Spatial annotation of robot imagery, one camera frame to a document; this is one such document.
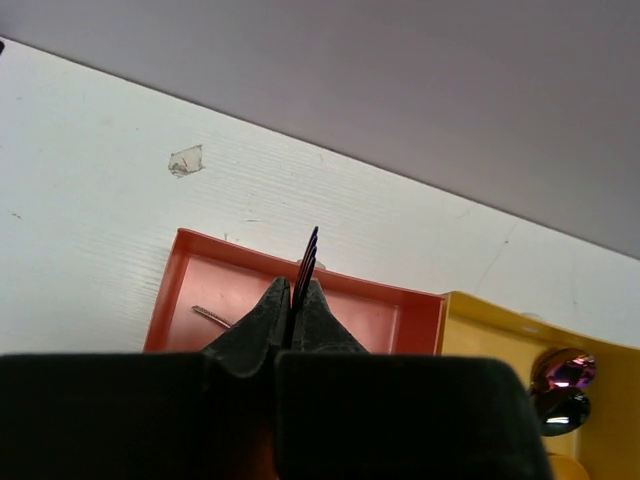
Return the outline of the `clear tape piece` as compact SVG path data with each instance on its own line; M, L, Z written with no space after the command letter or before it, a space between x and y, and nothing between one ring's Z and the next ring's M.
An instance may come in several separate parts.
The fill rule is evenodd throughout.
M183 178L204 169L203 147L195 145L179 152L172 153L168 162L171 175Z

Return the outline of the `purple fork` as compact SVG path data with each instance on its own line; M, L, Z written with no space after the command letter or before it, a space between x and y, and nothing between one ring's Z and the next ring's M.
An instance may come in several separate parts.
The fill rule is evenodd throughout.
M312 230L307 247L304 252L304 256L300 262L298 275L294 285L291 307L287 317L287 322L284 330L283 345L290 347L293 342L296 317L301 310L309 282L312 278L312 274L316 263L317 241L318 241L319 227L315 226Z

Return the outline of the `silver fork teal handle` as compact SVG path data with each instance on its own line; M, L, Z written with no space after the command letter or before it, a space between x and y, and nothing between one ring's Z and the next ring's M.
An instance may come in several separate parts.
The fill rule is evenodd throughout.
M209 321L215 323L216 325L220 326L223 329L230 329L232 327L232 324L229 323L226 319L220 317L219 315L213 313L212 311L210 311L210 310L208 310L208 309L206 309L204 307L201 307L199 305L194 305L194 306L191 307L191 310L194 313L196 313L196 314L208 319Z

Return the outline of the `red container box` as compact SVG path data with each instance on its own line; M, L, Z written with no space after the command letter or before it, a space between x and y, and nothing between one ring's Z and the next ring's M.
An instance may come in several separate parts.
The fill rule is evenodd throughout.
M144 349L193 351L226 329L194 313L199 305L234 324L272 280L296 278L292 261L181 229L160 284ZM445 299L317 270L333 315L370 352L437 354Z

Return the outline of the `yellow container box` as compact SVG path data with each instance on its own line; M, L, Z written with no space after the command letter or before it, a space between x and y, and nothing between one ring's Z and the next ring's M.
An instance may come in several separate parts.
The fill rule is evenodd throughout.
M554 349L580 348L596 358L586 388L591 415L576 431L546 438L547 452L573 458L592 479L639 477L639 351L585 337L517 314L474 296L447 298L441 353L508 363L525 385L534 362Z

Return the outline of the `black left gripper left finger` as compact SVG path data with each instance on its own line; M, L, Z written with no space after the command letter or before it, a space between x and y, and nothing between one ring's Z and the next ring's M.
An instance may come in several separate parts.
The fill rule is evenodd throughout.
M272 479L273 363L290 284L275 279L193 352L1 359L5 479Z

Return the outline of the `black spoon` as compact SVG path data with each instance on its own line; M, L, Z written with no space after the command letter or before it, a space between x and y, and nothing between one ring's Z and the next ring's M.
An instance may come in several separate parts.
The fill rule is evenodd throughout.
M591 402L587 395L573 387L535 395L533 405L544 437L573 432L587 421L591 413Z

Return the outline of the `iridescent rainbow spoon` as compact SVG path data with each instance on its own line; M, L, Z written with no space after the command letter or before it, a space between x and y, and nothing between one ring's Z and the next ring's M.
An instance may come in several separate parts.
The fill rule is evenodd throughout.
M535 361L531 370L530 387L534 393L562 388L584 390L593 382L596 373L596 358L585 350L550 350Z

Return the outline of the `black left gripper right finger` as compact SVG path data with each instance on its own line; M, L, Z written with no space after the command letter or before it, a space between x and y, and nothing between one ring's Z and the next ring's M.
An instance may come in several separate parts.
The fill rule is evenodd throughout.
M483 357L377 355L312 281L275 362L274 464L282 479L548 479L516 372Z

